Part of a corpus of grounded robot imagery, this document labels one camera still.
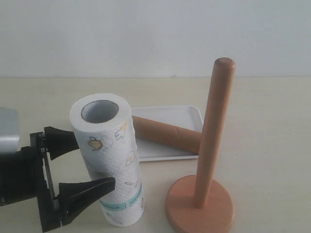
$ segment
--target paper towel roll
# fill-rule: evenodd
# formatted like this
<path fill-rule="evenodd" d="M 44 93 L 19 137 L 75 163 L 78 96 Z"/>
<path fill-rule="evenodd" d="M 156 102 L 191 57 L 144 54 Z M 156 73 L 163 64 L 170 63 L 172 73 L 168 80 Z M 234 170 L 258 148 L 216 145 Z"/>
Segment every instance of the paper towel roll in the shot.
<path fill-rule="evenodd" d="M 100 199 L 106 219 L 125 227 L 144 211 L 132 113 L 125 99 L 95 94 L 77 101 L 70 121 L 91 179 L 114 177 L 115 190 Z"/>

